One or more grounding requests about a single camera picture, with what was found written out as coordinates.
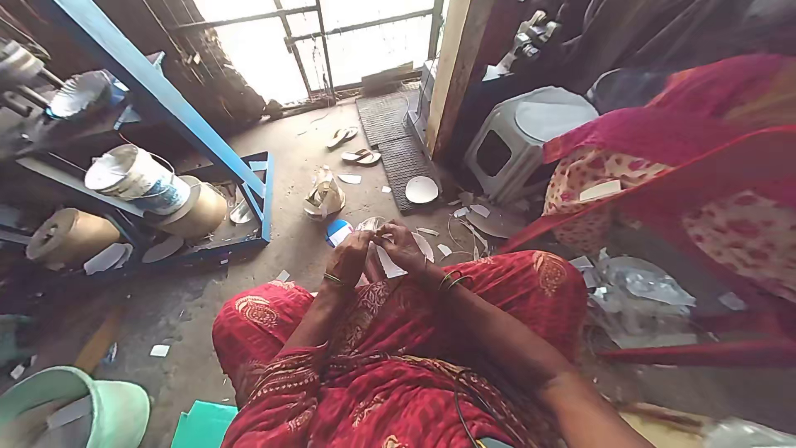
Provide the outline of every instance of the red patterned fabric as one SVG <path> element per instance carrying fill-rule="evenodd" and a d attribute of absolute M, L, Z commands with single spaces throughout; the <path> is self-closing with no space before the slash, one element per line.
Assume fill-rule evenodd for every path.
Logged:
<path fill-rule="evenodd" d="M 610 148 L 669 166 L 681 165 L 748 132 L 755 120 L 728 124 L 734 107 L 761 96 L 793 58 L 753 54 L 674 73 L 663 92 L 642 108 L 608 112 L 545 143 L 544 162 L 581 148 Z"/>
<path fill-rule="evenodd" d="M 447 268 L 454 269 L 473 277 L 473 292 L 574 358 L 586 290 L 568 262 L 526 251 Z M 454 377 L 461 366 L 488 373 L 479 349 L 449 316 L 434 311 L 435 294 L 407 278 L 362 286 L 357 295 L 327 345 L 276 358 L 313 297 L 292 282 L 273 281 L 224 305 L 213 343 L 240 408 L 224 448 L 470 445 L 454 406 Z M 459 381 L 499 420 L 460 393 L 475 438 L 556 444 L 554 426 L 530 397 L 509 399 L 504 386 L 482 375 Z"/>

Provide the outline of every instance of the sandal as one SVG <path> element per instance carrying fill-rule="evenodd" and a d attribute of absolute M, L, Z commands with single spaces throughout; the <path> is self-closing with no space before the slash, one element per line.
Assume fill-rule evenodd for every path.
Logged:
<path fill-rule="evenodd" d="M 340 128 L 334 132 L 332 138 L 326 142 L 326 149 L 335 149 L 343 143 L 351 140 L 359 132 L 359 128 L 354 126 L 350 128 Z"/>
<path fill-rule="evenodd" d="M 340 158 L 346 162 L 358 163 L 360 165 L 373 165 L 381 159 L 381 154 L 363 147 L 357 152 L 346 151 L 340 154 Z"/>

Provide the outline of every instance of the cardboard roll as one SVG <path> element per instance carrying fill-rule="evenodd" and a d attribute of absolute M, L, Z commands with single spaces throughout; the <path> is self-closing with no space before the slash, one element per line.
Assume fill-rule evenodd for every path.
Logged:
<path fill-rule="evenodd" d="M 189 176 L 179 176 L 191 188 L 185 205 L 165 217 L 145 215 L 154 227 L 185 239 L 203 238 L 213 232 L 227 214 L 227 199 L 209 184 Z"/>
<path fill-rule="evenodd" d="M 52 270 L 83 265 L 119 239 L 119 231 L 107 219 L 74 208 L 53 214 L 42 224 L 25 248 L 28 259 Z"/>

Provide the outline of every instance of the wrist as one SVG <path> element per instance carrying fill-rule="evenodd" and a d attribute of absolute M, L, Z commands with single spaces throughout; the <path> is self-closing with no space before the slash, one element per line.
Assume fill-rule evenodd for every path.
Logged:
<path fill-rule="evenodd" d="M 422 270 L 410 275 L 426 288 L 437 289 L 440 282 L 445 278 L 446 273 L 439 266 L 427 263 Z"/>

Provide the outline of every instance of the red saree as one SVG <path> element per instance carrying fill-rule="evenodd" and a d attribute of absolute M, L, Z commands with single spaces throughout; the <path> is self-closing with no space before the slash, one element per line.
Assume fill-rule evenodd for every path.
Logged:
<path fill-rule="evenodd" d="M 568 262 L 526 251 L 446 268 L 453 269 L 473 277 L 473 292 L 574 358 L 586 290 Z M 357 295 L 328 347 L 276 358 L 313 297 L 292 282 L 272 281 L 224 305 L 213 344 L 240 408 L 224 448 L 470 445 L 453 390 L 460 366 L 487 373 L 478 349 L 466 344 L 455 322 L 432 312 L 435 297 L 408 278 L 365 285 Z M 509 399 L 507 387 L 498 389 L 481 375 L 458 381 L 462 414 L 475 438 L 556 444 L 554 425 L 531 397 Z M 481 397 L 497 421 L 464 389 Z"/>

